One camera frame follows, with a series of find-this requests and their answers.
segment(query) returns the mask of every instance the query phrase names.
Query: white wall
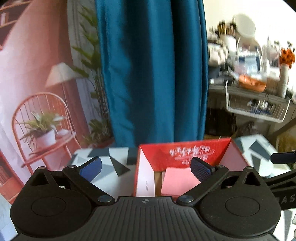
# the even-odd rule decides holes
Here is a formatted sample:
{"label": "white wall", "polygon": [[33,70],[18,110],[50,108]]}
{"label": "white wall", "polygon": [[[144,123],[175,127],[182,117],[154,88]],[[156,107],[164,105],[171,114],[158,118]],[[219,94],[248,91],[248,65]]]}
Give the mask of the white wall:
{"label": "white wall", "polygon": [[[267,36],[287,47],[290,41],[296,47],[296,12],[283,0],[203,0],[207,30],[218,22],[229,22],[239,13],[248,15],[255,23],[255,39],[262,46]],[[296,66],[290,70],[289,87],[296,87]]]}

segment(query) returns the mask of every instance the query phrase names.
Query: teal curtain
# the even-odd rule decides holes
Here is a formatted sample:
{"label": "teal curtain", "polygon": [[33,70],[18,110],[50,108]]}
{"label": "teal curtain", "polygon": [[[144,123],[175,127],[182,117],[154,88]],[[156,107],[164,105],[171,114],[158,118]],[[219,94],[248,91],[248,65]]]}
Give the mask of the teal curtain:
{"label": "teal curtain", "polygon": [[117,146],[203,139],[208,92],[202,0],[96,0]]}

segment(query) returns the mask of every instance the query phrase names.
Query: pink block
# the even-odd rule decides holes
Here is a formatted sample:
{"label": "pink block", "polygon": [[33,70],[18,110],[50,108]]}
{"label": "pink block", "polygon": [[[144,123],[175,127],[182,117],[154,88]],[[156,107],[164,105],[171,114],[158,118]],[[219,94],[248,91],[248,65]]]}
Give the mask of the pink block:
{"label": "pink block", "polygon": [[198,184],[200,181],[192,174],[190,167],[168,167],[165,171],[161,195],[177,198]]}

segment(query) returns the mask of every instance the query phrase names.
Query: open cardboard box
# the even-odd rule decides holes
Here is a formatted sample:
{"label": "open cardboard box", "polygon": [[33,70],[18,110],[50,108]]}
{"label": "open cardboard box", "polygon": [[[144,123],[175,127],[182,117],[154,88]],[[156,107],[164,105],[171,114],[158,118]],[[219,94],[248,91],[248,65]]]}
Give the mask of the open cardboard box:
{"label": "open cardboard box", "polygon": [[161,196],[162,172],[167,167],[190,167],[194,156],[212,166],[224,165],[231,171],[242,171],[248,166],[231,138],[140,145],[133,195]]}

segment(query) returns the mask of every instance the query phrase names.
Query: tall green plant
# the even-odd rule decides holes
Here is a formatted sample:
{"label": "tall green plant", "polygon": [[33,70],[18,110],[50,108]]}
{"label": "tall green plant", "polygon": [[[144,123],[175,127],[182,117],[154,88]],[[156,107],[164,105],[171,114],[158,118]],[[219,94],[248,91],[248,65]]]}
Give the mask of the tall green plant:
{"label": "tall green plant", "polygon": [[90,96],[92,99],[98,101],[98,105],[95,105],[94,108],[102,118],[102,122],[98,120],[90,121],[89,126],[91,127],[91,133],[89,136],[85,137],[85,141],[87,144],[97,144],[113,136],[109,119],[108,104],[104,91],[103,77],[101,73],[101,55],[99,52],[99,38],[97,32],[98,22],[96,13],[83,5],[81,5],[81,11],[79,14],[86,20],[89,27],[94,30],[95,34],[92,34],[91,31],[88,32],[88,28],[86,25],[84,25],[84,23],[79,23],[84,37],[92,46],[92,52],[89,53],[80,47],[72,46],[75,51],[80,53],[80,61],[83,66],[88,69],[88,72],[76,66],[72,69],[81,76],[85,77],[85,79],[87,79],[94,88],[94,91],[90,93]]}

